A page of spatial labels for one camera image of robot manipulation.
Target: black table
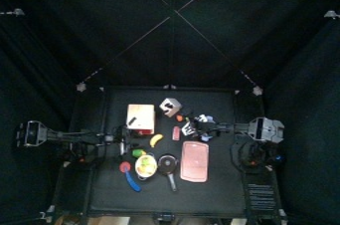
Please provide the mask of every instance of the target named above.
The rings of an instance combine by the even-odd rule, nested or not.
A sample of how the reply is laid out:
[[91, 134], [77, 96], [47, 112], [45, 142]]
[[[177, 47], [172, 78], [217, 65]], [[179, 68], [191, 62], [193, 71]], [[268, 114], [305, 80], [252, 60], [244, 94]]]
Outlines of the black table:
[[[156, 148], [151, 148], [151, 137], [135, 138], [133, 142], [144, 146], [159, 158], [171, 153], [179, 159], [185, 141], [171, 139], [172, 127], [183, 126], [175, 118], [168, 118], [160, 104], [165, 98], [175, 98], [195, 115], [211, 115], [219, 122], [249, 122], [263, 116], [261, 99], [251, 93], [235, 94], [229, 90], [179, 89], [176, 91], [148, 88], [93, 88], [79, 97], [71, 130], [87, 128], [92, 131], [112, 132], [127, 121], [128, 104], [156, 106], [156, 133], [164, 135]], [[87, 212], [91, 216], [103, 215], [157, 215], [204, 217], [244, 217], [245, 201], [241, 174], [231, 160], [233, 134], [223, 133], [208, 142], [207, 182], [189, 182], [180, 179], [180, 168], [175, 172], [177, 192], [171, 191], [168, 178], [156, 173], [145, 181], [132, 177], [143, 188], [133, 191], [125, 175], [120, 172], [120, 149], [116, 144], [107, 147], [104, 162], [92, 173], [91, 183], [84, 186], [87, 194]], [[136, 159], [127, 154], [124, 160], [135, 164]]]

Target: yellow object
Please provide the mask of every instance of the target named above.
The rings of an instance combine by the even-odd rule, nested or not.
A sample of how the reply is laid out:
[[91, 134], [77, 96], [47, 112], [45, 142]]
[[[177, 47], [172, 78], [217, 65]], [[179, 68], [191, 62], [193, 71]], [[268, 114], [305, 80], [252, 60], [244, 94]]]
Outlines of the yellow object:
[[159, 133], [153, 136], [151, 140], [151, 146], [155, 147], [156, 143], [164, 138], [164, 136]]

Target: white object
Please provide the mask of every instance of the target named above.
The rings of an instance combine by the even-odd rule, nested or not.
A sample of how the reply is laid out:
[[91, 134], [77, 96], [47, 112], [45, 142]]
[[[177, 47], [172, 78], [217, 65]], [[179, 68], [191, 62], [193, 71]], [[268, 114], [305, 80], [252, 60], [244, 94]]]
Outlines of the white object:
[[79, 92], [83, 92], [83, 91], [85, 91], [87, 90], [87, 85], [84, 84], [84, 83], [79, 83], [77, 84], [77, 91]]
[[263, 95], [263, 89], [260, 88], [260, 86], [253, 87], [252, 92], [253, 92], [257, 96], [261, 96], [261, 95]]
[[172, 117], [175, 113], [180, 110], [181, 104], [176, 99], [167, 98], [160, 104], [161, 110], [165, 112], [168, 117]]
[[153, 134], [155, 106], [129, 104], [127, 126], [128, 129], [133, 129], [139, 134]]
[[229, 225], [245, 225], [247, 219], [232, 219]]
[[191, 123], [188, 122], [181, 128], [183, 135], [189, 135], [195, 133], [195, 128], [191, 127]]

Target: black curtain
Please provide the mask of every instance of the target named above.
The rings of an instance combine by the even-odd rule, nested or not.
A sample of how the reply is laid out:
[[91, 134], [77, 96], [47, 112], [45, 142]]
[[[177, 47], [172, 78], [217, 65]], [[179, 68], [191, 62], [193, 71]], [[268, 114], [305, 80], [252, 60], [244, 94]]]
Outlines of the black curtain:
[[[0, 1], [1, 8], [12, 8]], [[35, 119], [68, 128], [75, 85], [48, 49], [13, 15], [0, 16], [0, 222], [47, 211], [57, 176], [56, 149], [19, 149], [15, 128]]]
[[329, 19], [265, 91], [285, 124], [281, 199], [297, 224], [339, 224], [340, 21]]

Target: black fabric wall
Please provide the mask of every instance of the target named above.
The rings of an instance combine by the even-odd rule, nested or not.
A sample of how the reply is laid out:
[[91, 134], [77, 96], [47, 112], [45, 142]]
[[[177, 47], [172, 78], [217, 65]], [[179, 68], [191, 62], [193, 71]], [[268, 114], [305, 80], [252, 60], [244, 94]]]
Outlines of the black fabric wall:
[[297, 217], [336, 222], [340, 0], [0, 0], [0, 221], [51, 203], [53, 149], [12, 148], [36, 119], [67, 129], [75, 84], [264, 88], [287, 127], [280, 186]]
[[68, 128], [75, 85], [25, 23], [0, 18], [0, 223], [48, 209], [59, 171], [56, 149], [19, 149], [15, 128], [29, 119]]
[[268, 116], [284, 121], [279, 173], [297, 224], [339, 224], [340, 21], [329, 20], [267, 89]]

